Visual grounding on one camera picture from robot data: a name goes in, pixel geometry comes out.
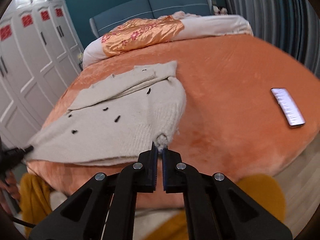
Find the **operator left hand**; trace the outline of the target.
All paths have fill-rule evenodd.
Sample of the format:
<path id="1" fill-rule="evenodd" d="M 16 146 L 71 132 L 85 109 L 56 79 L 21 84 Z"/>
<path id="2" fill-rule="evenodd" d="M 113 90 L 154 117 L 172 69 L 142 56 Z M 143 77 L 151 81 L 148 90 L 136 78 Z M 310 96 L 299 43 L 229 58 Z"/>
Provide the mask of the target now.
<path id="1" fill-rule="evenodd" d="M 1 181 L 1 189 L 5 190 L 8 194 L 12 196 L 15 200 L 20 200 L 21 195 L 17 187 L 17 181 L 14 174 L 9 171 L 6 173 L 5 182 Z"/>

